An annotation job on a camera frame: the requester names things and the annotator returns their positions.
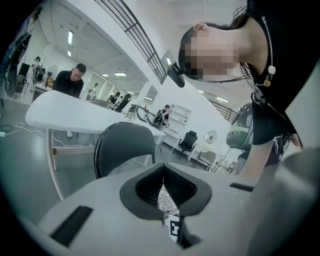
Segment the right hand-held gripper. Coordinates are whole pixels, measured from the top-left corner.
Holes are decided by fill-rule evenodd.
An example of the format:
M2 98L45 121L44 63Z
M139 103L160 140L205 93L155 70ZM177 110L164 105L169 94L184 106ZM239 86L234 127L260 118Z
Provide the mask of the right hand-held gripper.
M170 238L176 243L180 228L180 213L178 211L165 212L163 221Z

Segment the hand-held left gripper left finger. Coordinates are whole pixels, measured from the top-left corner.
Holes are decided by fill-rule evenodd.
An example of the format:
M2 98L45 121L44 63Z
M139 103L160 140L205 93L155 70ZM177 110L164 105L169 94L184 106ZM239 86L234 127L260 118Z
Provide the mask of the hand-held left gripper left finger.
M173 242L160 220L145 220L129 212L120 199L120 188L148 170L142 167L96 179L51 208L38 226L51 234L78 206L93 211L70 244L82 256L177 256Z

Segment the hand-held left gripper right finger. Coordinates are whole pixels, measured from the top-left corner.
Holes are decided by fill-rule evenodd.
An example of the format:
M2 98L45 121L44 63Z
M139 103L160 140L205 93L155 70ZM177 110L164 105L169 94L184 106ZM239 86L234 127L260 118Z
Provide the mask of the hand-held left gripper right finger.
M257 177L242 177L164 164L168 191L180 189L179 237L163 246L165 256L245 256L257 220L252 191Z

